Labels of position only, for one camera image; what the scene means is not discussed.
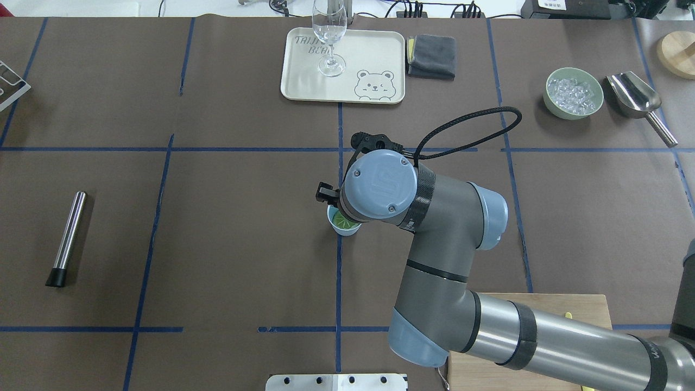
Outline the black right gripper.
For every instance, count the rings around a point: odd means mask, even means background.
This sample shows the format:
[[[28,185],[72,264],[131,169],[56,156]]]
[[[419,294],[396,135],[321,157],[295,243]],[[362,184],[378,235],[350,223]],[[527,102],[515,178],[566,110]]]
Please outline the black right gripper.
[[[402,144],[390,140],[385,134],[372,135],[367,132],[357,132],[352,134],[350,146],[354,149],[354,154],[351,156],[346,166],[342,185],[344,185],[347,180],[349,170],[355,161],[357,161],[360,154],[368,154],[378,149],[387,149],[402,154],[405,159],[415,158],[414,152],[408,151]],[[333,188],[332,185],[321,181],[316,189],[316,200],[320,203],[327,203],[328,205],[339,205],[340,192],[340,188]]]

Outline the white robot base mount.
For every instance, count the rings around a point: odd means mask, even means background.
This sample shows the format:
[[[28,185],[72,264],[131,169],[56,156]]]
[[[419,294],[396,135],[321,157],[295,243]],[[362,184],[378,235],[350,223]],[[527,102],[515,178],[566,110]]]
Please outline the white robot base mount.
[[[397,373],[278,374],[266,390],[408,390],[407,375]]]

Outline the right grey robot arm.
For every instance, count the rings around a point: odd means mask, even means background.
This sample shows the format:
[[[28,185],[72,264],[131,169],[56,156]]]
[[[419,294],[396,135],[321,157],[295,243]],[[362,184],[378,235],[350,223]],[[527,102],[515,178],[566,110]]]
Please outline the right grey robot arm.
[[[319,202],[357,224],[381,220],[414,235],[389,327],[405,361],[441,367],[451,352],[601,390],[693,389],[693,244],[668,337],[609,331],[467,288],[477,250],[507,227],[506,200],[471,181],[438,176],[384,135],[357,132],[340,188]]]

